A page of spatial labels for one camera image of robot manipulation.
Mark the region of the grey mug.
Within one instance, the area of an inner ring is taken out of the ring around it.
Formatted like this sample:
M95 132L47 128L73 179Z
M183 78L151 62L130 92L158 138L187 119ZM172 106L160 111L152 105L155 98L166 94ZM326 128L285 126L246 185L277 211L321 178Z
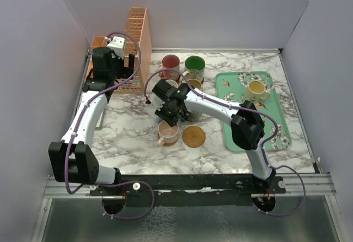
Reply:
M201 111L188 111L187 120L188 121L197 121L202 116Z

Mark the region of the green mug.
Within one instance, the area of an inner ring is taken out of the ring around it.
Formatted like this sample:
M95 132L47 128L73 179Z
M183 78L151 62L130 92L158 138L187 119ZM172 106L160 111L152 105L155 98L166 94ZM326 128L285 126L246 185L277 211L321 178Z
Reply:
M205 60L199 56L190 56L185 60L185 71L183 75L187 79L197 79L199 82L204 82Z

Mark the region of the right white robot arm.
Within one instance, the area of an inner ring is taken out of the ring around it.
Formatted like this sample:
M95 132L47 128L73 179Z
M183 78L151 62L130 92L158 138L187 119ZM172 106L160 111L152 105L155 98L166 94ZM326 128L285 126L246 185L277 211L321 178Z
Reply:
M252 166L253 186L260 193L273 187L276 175L264 148L264 121L248 100L234 103L206 94L186 83L177 88L161 79L147 97L155 114L169 126L184 122L191 112L216 118L231 128L232 140L245 150Z

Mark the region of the beige speckled mug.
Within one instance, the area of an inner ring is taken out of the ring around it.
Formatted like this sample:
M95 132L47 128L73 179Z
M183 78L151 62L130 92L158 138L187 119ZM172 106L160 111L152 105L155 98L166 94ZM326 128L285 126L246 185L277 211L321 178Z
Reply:
M200 81L198 81L197 79L189 79L188 83L194 88L194 89L198 89L200 91L203 91L203 86L202 83Z

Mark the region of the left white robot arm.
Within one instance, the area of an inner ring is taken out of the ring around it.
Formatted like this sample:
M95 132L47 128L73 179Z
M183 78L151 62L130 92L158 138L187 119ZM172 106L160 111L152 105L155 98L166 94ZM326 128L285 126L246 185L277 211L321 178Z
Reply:
M110 195L120 192L118 169L99 165L91 150L92 138L119 80L133 75L136 56L118 56L109 47L92 51L92 69L82 86L82 96L70 128L59 142L49 145L49 157L58 182L103 184Z

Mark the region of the woven rattan coaster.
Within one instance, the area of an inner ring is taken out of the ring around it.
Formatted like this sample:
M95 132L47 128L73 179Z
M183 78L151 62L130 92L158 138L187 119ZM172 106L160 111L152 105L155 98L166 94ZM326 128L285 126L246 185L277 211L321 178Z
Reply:
M205 143L206 134L202 128L190 126L183 131L182 139L188 147L197 148Z
M164 136L158 135L157 144L159 146L169 147L176 144L176 142L178 141L178 138L179 138L178 135L175 135L173 137L164 137Z

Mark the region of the red pink mug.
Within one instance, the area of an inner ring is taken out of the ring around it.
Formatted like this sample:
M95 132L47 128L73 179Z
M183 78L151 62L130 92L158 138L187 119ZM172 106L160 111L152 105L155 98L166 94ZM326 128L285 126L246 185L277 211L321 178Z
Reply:
M162 59L162 68L163 69L175 69L177 71L180 70L180 59L176 55L166 55ZM176 82L179 81L179 73L174 71L163 71L159 72L159 76L165 80L174 80Z

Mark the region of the yellow mug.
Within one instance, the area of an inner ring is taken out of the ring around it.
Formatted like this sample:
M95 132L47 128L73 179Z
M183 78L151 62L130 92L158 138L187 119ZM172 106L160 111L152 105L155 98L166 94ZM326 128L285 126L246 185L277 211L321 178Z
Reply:
M271 95L264 83L259 80L253 80L248 83L248 86L243 94L243 100L248 100L253 103L258 103L261 100L267 100Z

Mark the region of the peach mesh file organizer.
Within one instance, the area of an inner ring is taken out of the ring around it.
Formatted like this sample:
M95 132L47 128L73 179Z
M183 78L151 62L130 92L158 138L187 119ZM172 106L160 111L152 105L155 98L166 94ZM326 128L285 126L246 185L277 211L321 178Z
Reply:
M129 54L135 55L135 75L133 79L116 79L114 85L120 86L114 90L119 94L143 94L145 84L149 77L149 66L152 55L152 43L149 29L147 8L131 8L129 17L126 21L126 28L123 34L110 33L107 37L124 37L126 39L126 46L124 51L124 66L127 67L127 60ZM91 43L91 50L97 47L107 47L105 40L106 36L95 36ZM106 88L90 88L88 86L88 76L90 70L93 68L92 51L90 53L90 61L88 73L86 75L82 90L87 91L101 91Z

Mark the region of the white cream mug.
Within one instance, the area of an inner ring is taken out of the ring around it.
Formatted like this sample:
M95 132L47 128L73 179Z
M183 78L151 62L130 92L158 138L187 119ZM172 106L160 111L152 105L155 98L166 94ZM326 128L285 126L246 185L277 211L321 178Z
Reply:
M168 89L170 89L172 87L177 89L178 86L179 86L179 84L176 81L172 80L172 79L167 79L165 82L169 84Z

